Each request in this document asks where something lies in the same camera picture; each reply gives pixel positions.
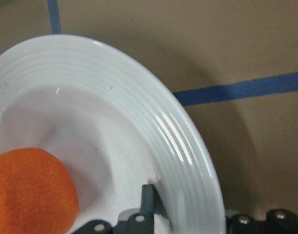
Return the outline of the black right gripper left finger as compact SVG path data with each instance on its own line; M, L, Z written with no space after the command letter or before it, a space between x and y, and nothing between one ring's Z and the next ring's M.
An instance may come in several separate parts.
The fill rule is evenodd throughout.
M118 221L116 226L102 219L87 222L74 231L75 234L153 234L154 215L168 219L165 206L153 184L141 188L140 210L129 215L126 220Z

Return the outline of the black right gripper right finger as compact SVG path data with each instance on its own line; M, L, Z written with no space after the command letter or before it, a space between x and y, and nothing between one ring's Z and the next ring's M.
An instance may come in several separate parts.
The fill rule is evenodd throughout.
M272 209L264 220L239 212L226 213L228 234L298 234L298 215L286 209Z

